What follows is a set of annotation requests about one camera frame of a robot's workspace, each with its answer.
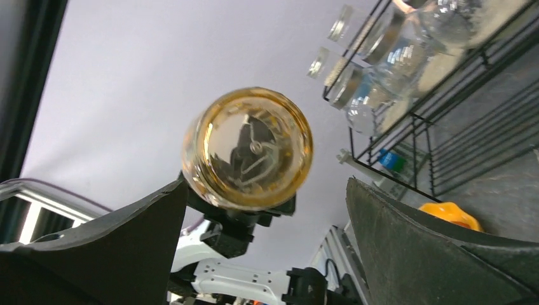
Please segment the amber glass cup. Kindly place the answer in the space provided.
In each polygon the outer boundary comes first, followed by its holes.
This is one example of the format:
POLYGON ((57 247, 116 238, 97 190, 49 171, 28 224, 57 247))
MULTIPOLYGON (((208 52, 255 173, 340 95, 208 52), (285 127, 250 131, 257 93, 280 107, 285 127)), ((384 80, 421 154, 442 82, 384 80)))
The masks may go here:
POLYGON ((263 87, 224 94, 189 126, 182 176, 207 203, 261 211, 290 200, 313 163, 310 125, 285 95, 263 87))

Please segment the glass jar back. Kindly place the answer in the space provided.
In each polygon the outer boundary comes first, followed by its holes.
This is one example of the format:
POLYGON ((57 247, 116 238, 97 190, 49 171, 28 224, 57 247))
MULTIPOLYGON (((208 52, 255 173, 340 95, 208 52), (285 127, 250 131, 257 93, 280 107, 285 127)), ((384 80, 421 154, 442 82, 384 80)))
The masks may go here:
POLYGON ((368 137, 387 132, 412 106, 414 98, 396 94, 383 86, 372 68, 355 68, 351 77, 355 89, 345 105, 348 126, 368 137))

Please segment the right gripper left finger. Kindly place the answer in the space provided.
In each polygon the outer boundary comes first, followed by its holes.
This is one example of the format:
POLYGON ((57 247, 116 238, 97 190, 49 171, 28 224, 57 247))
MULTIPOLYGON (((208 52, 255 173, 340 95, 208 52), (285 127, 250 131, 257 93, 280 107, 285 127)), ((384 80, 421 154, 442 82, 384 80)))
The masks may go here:
POLYGON ((2 304, 162 304, 186 211, 175 181, 29 244, 1 246, 2 304))

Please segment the glass jar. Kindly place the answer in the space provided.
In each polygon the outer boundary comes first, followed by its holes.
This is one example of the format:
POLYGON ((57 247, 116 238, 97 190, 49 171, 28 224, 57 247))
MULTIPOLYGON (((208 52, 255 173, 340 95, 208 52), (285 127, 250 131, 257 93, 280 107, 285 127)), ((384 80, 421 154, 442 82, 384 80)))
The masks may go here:
POLYGON ((485 42, 529 1, 434 1, 440 22, 434 36, 457 48, 475 48, 485 42))
POLYGON ((351 77, 355 89, 345 105, 348 126, 368 137, 387 132, 412 106, 414 98, 396 94, 383 86, 372 68, 355 68, 351 77))
POLYGON ((418 14, 410 13, 394 44, 374 69, 390 92, 419 98, 452 72, 465 53, 434 39, 421 25, 418 14))

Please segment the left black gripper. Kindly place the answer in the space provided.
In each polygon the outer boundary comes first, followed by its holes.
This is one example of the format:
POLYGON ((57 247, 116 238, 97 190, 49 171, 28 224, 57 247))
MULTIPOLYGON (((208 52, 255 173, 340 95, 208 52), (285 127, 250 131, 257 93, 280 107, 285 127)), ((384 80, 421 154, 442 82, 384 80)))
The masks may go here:
POLYGON ((177 244, 177 258, 230 259, 247 252, 256 226, 270 227, 275 217, 293 216, 296 196, 268 210, 249 212, 213 206, 189 187, 187 206, 200 212, 202 218, 183 230, 177 244))

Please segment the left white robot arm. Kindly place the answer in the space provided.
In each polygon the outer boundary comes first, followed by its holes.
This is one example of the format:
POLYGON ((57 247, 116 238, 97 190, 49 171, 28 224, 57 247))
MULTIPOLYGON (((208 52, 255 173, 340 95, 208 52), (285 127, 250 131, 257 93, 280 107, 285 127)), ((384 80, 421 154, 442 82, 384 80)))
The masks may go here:
POLYGON ((254 239, 256 226, 268 227, 275 217, 292 216, 296 197, 258 212, 217 208, 188 189, 186 203, 203 214, 186 228, 177 243, 169 290, 184 298, 209 295, 216 304, 240 299, 252 304, 367 304, 357 278, 338 269, 326 258, 324 268, 291 268, 284 271, 256 270, 230 263, 244 255, 254 239))

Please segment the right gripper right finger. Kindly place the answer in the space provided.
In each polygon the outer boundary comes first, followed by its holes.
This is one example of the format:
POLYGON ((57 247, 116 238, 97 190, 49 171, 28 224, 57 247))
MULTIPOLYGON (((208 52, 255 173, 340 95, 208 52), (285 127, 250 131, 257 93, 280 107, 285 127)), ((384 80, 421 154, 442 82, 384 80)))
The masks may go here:
POLYGON ((355 177, 346 205, 373 304, 537 304, 538 244, 481 233, 355 177))

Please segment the glass jar front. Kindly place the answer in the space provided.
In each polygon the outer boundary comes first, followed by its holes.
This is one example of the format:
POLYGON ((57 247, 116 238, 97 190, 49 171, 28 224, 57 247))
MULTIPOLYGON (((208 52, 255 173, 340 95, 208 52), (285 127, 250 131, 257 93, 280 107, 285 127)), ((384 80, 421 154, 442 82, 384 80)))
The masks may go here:
POLYGON ((452 72, 465 53, 434 39, 421 25, 418 14, 410 13, 394 44, 374 69, 390 92, 419 98, 452 72))

